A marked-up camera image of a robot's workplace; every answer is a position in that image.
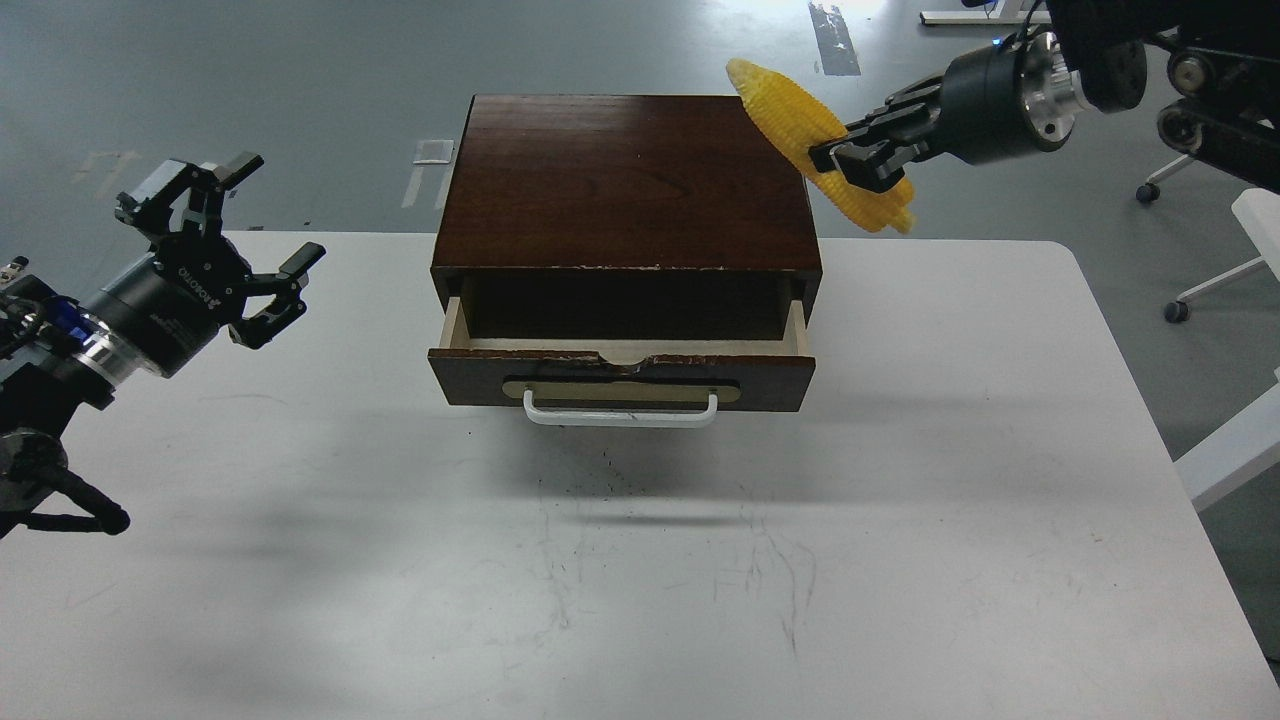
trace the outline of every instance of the yellow corn toy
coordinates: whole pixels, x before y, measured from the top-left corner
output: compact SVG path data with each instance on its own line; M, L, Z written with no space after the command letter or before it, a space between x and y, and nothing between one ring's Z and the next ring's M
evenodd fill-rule
M876 193L849 184L838 170L819 173L809 159L809 149L845 135L845 124L826 105L791 78L733 58L724 68L742 97L742 108L760 133L778 152L845 214L869 232L893 225L908 232L915 217L906 204L915 196L911 182L902 178L888 192Z

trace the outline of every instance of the table surface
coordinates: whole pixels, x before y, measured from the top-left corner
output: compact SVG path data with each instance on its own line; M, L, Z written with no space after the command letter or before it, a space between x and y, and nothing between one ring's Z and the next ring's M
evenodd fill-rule
M306 237L294 327L74 419L134 524L0 546L0 716L1280 716L1060 246L823 241L799 414L631 430L447 406L431 236Z

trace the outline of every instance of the wooden box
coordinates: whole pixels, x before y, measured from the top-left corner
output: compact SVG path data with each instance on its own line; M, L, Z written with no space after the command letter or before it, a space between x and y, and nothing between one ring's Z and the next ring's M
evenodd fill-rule
M799 410L822 263L735 96L476 96L431 263L452 405Z

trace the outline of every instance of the open drawer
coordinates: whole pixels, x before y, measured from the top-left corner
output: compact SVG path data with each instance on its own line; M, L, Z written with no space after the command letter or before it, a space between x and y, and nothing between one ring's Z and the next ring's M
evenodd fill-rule
M795 411L820 277L804 179L737 97L476 96L429 360L452 405Z
M451 297L428 355L451 405L794 411L814 370L799 300L777 338L476 337L467 315Z

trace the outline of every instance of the drawer handle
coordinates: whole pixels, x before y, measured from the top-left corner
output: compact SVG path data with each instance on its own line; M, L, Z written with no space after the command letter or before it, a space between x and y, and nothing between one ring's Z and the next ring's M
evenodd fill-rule
M636 413L631 410L543 410L534 406L534 388L525 388L525 415L539 425L586 428L705 428L716 419L719 400L707 393L700 413Z

